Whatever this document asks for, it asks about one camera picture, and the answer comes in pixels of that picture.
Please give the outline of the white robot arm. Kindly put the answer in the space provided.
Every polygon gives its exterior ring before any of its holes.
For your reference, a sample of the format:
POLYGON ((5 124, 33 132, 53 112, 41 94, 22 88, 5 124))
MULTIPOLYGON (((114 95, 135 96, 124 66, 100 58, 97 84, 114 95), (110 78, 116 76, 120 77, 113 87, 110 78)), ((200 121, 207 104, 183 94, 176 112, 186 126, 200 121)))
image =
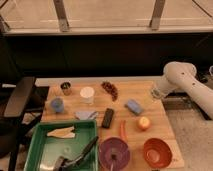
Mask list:
POLYGON ((156 99, 162 99, 175 89, 182 89, 213 119, 213 90, 199 82, 195 78, 196 73, 197 69, 192 63, 169 62, 151 89, 151 94, 156 99))

